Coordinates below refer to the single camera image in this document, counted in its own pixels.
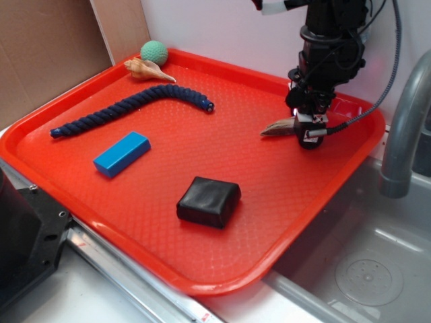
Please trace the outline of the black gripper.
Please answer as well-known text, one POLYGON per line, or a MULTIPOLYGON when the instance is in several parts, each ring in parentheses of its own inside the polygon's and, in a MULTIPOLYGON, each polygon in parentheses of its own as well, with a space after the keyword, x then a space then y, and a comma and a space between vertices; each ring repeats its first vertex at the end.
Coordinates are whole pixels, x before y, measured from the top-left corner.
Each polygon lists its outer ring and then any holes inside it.
POLYGON ((299 63, 288 73, 291 88, 286 105, 297 110, 294 134, 303 149, 316 149, 327 134, 327 117, 315 119, 312 114, 324 114, 335 98, 335 88, 348 83, 364 67, 365 46, 357 32, 342 32, 336 36, 301 32, 304 41, 299 63))

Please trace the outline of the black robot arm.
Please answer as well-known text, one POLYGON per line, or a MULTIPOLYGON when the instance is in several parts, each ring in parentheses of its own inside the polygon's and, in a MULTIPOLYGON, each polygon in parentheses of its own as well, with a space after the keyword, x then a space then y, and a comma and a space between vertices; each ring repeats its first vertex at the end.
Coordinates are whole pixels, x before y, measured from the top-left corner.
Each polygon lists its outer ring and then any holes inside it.
POLYGON ((366 24, 365 1, 254 1, 265 15, 305 7, 306 21, 300 29, 304 41, 298 65, 291 69, 286 105, 294 115, 293 130, 304 149, 317 148, 327 128, 327 111, 335 88, 351 81, 364 67, 364 43, 359 29, 366 24))

